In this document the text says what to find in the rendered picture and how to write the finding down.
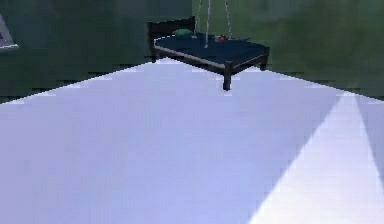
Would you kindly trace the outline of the black bed with blue mattress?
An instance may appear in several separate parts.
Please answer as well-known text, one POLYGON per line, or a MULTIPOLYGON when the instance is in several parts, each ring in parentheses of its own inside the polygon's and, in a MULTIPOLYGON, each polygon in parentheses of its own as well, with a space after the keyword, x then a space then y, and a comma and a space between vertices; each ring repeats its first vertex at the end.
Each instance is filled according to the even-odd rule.
POLYGON ((195 17, 148 22, 148 44, 152 62, 168 57, 223 76, 223 89, 231 89, 231 77, 252 66, 260 65, 266 70, 270 48, 248 40, 232 39, 215 42, 215 35, 209 34, 209 47, 204 48, 205 35, 197 32, 192 36, 175 36, 177 29, 194 28, 195 17))

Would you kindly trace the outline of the grey window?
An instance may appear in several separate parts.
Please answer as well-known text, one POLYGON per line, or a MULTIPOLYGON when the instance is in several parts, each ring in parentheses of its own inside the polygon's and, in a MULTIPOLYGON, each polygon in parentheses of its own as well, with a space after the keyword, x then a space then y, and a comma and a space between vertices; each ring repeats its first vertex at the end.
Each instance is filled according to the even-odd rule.
POLYGON ((5 52, 19 47, 16 44, 7 28, 2 15, 0 14, 0 52, 5 52))

